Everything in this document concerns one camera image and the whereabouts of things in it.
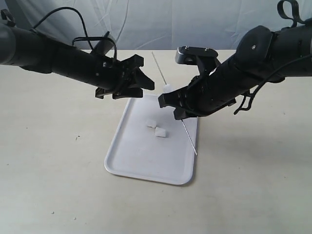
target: white cube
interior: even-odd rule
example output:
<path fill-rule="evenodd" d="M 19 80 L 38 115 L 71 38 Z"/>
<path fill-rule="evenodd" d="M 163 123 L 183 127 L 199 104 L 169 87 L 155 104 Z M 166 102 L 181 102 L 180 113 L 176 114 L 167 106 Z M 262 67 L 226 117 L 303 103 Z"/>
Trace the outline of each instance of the white cube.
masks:
<path fill-rule="evenodd" d="M 156 127 L 155 136 L 156 137 L 166 137 L 167 136 L 166 130 L 163 128 Z"/>
<path fill-rule="evenodd" d="M 167 94 L 167 93 L 171 93 L 171 92 L 173 92 L 173 87 L 171 86 L 171 84 L 166 84 L 163 88 L 162 88 L 162 90 L 164 91 L 164 93 L 165 94 Z"/>
<path fill-rule="evenodd" d="M 155 128 L 157 126 L 157 122 L 155 120 L 148 119 L 146 121 L 146 126 L 149 128 Z"/>

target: black strap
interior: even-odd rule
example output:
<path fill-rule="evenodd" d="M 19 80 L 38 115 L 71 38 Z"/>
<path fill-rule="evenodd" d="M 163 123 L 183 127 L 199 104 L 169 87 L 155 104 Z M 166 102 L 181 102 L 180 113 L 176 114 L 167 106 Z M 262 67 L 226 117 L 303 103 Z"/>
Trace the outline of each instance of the black strap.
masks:
<path fill-rule="evenodd" d="M 292 5 L 292 18 L 288 17 L 284 11 L 284 2 L 289 2 Z M 291 28 L 294 28 L 297 26 L 298 23 L 301 24 L 310 24 L 310 20 L 306 20 L 303 21 L 300 18 L 300 14 L 299 14 L 299 3 L 296 0 L 281 0 L 279 1 L 279 3 L 277 4 L 277 11 L 280 15 L 281 18 L 283 19 L 287 19 L 287 20 L 292 20 L 292 26 Z"/>
<path fill-rule="evenodd" d="M 3 20 L 10 20 L 13 23 L 15 23 L 14 17 L 12 16 L 12 14 L 7 9 L 3 9 L 0 12 L 1 12 L 1 18 Z"/>

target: white fabric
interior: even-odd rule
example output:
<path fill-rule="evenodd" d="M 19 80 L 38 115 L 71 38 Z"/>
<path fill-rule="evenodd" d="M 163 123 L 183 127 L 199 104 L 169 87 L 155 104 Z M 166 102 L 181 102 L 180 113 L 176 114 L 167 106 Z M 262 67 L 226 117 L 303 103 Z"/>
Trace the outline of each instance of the white fabric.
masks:
<path fill-rule="evenodd" d="M 18 0 L 31 23 L 49 11 L 78 9 L 91 36 L 111 31 L 119 49 L 176 49 L 189 45 L 235 49 L 242 36 L 264 25 L 273 31 L 291 24 L 277 13 L 279 0 Z M 312 17 L 312 1 L 298 0 L 302 19 Z M 290 5 L 285 3 L 290 13 Z M 41 30 L 62 41 L 83 36 L 79 17 L 56 13 Z M 80 44 L 88 48 L 87 43 Z"/>

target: black cable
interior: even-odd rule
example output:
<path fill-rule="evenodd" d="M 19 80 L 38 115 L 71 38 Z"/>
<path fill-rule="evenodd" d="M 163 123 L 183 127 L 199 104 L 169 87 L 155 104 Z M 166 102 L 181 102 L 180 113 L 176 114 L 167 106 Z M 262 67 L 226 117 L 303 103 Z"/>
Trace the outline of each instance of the black cable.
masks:
<path fill-rule="evenodd" d="M 59 7 L 59 8 L 57 8 L 57 9 L 55 9 L 55 10 L 49 12 L 49 13 L 48 13 L 45 17 L 43 17 L 37 24 L 35 24 L 35 26 L 33 26 L 32 29 L 36 29 L 36 28 L 37 28 L 40 24 L 42 24 L 42 22 L 44 22 L 50 15 L 52 15 L 53 13 L 55 13 L 55 12 L 57 12 L 57 11 L 61 11 L 61 10 L 71 10 L 71 11 L 75 11 L 75 12 L 79 15 L 79 17 L 80 17 L 80 19 L 81 19 L 81 23 L 82 23 L 82 27 L 83 27 L 84 34 L 85 34 L 85 36 L 86 36 L 86 37 L 85 37 L 85 38 L 86 38 L 86 41 L 88 42 L 88 44 L 89 44 L 91 50 L 93 50 L 93 46 L 92 46 L 92 44 L 91 44 L 91 42 L 90 42 L 90 40 L 89 40 L 89 36 L 88 36 L 88 33 L 87 33 L 87 29 L 86 29 L 86 25 L 85 25 L 85 23 L 84 23 L 83 17 L 82 17 L 82 15 L 81 15 L 81 13 L 80 13 L 78 10 L 76 10 L 75 8 L 73 8 L 73 7 L 70 7 L 70 6 Z"/>
<path fill-rule="evenodd" d="M 113 47 L 114 47 L 114 62 L 117 61 L 117 46 L 116 46 L 116 43 L 114 42 L 114 40 L 112 40 L 111 38 L 108 38 L 108 37 L 89 37 L 88 39 L 90 41 L 107 40 L 107 41 L 111 42 L 113 44 Z M 75 42 L 77 42 L 77 41 L 86 41 L 86 37 L 74 38 L 72 41 L 72 45 L 74 45 Z"/>
<path fill-rule="evenodd" d="M 246 108 L 243 108 L 242 106 L 244 105 L 245 101 L 246 101 L 246 96 L 244 96 L 244 99 L 242 101 L 242 103 L 240 104 L 239 108 L 234 111 L 234 115 L 236 115 L 239 111 L 248 111 L 251 109 L 252 107 L 252 104 L 253 104 L 253 101 L 254 101 L 254 98 L 255 98 L 255 95 L 259 92 L 259 90 L 269 81 L 269 79 L 271 77 L 273 77 L 274 75 L 276 75 L 280 70 L 282 70 L 283 68 L 289 66 L 289 65 L 292 65 L 293 63 L 295 62 L 299 62 L 301 60 L 304 60 L 304 59 L 309 59 L 309 58 L 312 58 L 312 54 L 311 55 L 307 55 L 307 56 L 303 56 L 301 58 L 297 58 L 297 59 L 294 59 L 288 63 L 285 63 L 284 65 L 280 66 L 279 68 L 277 68 L 275 71 L 273 71 L 267 78 L 265 78 L 259 85 L 258 87 L 254 90 L 254 92 L 250 95 L 250 99 L 249 99 L 249 102 L 248 102 L 248 106 Z"/>

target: white backdrop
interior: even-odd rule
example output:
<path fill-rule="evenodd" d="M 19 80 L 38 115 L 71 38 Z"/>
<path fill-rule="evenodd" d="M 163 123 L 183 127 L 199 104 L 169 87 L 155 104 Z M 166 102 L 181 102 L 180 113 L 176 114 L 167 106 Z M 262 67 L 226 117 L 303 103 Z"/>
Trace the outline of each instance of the white backdrop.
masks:
<path fill-rule="evenodd" d="M 253 27 L 277 31 L 291 23 L 278 15 L 279 0 L 16 1 L 31 24 L 57 7 L 72 6 L 82 13 L 91 36 L 111 31 L 119 49 L 169 50 L 183 45 L 235 49 Z M 302 19 L 312 17 L 312 1 L 298 2 Z M 79 17 L 68 10 L 51 16 L 39 29 L 66 42 L 83 36 Z M 86 43 L 80 46 L 87 48 Z"/>

